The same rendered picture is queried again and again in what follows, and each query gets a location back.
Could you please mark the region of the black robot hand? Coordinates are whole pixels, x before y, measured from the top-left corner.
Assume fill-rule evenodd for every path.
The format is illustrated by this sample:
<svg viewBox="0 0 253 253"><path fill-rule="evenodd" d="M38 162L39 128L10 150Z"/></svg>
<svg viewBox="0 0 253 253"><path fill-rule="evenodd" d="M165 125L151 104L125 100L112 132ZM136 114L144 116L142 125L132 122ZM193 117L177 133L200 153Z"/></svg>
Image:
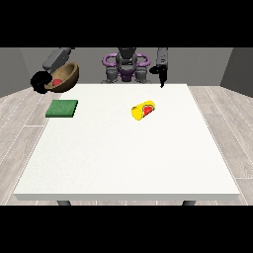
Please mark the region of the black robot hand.
<svg viewBox="0 0 253 253"><path fill-rule="evenodd" d="M52 80L52 76L47 71L38 71L31 79L31 85L34 90L40 94L45 94L44 88Z"/></svg>
<svg viewBox="0 0 253 253"><path fill-rule="evenodd" d="M157 74L160 80L160 87L163 87L167 80L167 67L165 65L155 65L149 69L151 74Z"/></svg>

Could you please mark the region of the brown wooden bowl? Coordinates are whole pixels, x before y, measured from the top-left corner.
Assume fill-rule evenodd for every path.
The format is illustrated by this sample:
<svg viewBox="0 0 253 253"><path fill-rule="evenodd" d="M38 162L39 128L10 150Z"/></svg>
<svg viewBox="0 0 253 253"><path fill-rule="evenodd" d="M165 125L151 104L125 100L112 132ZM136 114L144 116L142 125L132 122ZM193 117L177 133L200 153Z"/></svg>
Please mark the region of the brown wooden bowl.
<svg viewBox="0 0 253 253"><path fill-rule="evenodd" d="M47 91L63 93L72 89L79 79L79 66L76 62L68 62L51 73L52 80L44 86ZM52 86L54 79L60 79L61 84Z"/></svg>

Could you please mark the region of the green square pad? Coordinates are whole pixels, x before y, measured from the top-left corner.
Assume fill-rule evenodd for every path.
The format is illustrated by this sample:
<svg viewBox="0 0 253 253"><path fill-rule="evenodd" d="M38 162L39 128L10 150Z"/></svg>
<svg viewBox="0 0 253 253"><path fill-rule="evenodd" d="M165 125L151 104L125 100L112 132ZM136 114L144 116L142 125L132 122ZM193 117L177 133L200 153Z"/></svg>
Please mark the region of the green square pad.
<svg viewBox="0 0 253 253"><path fill-rule="evenodd" d="M77 105L77 100L53 100L45 116L47 118L72 118Z"/></svg>

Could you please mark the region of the yellow cup with melon print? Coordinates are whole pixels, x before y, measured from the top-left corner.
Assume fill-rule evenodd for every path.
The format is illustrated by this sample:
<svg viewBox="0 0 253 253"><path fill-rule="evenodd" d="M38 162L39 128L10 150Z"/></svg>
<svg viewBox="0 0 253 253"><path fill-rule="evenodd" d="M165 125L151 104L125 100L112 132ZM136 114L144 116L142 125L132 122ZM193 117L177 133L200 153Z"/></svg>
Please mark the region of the yellow cup with melon print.
<svg viewBox="0 0 253 253"><path fill-rule="evenodd" d="M153 101L146 101L139 105L136 105L131 108L131 115L137 120L140 121L145 118L148 114L153 112L156 109L156 106Z"/></svg>

